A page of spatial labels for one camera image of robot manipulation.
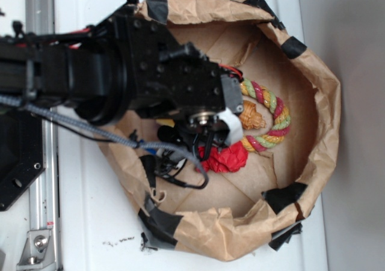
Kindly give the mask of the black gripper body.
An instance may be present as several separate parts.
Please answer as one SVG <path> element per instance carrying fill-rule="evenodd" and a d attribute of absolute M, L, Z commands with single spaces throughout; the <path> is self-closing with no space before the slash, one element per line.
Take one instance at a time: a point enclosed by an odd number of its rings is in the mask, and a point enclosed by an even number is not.
<path fill-rule="evenodd" d="M 212 134 L 217 146 L 243 136 L 240 82 L 197 49 L 179 44 L 155 21 L 128 18 L 130 67 L 128 109 L 141 118 L 169 118 L 183 131 Z"/>

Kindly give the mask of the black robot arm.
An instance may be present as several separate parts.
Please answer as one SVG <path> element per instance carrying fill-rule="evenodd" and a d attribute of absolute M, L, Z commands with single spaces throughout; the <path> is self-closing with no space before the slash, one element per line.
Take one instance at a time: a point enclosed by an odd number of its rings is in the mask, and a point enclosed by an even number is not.
<path fill-rule="evenodd" d="M 1 93 L 70 107 L 95 126 L 134 111 L 171 119 L 196 142 L 240 141 L 239 80 L 137 10 L 138 0 L 127 0 L 98 24 L 66 34 L 26 34 L 15 23 L 16 35 L 1 38 Z"/>

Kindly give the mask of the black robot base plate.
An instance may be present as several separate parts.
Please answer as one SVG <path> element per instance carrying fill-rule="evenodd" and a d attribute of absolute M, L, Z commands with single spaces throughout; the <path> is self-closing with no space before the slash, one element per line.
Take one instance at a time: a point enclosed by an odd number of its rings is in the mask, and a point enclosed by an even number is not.
<path fill-rule="evenodd" d="M 45 170 L 42 120 L 25 111 L 1 115 L 1 211 Z"/>

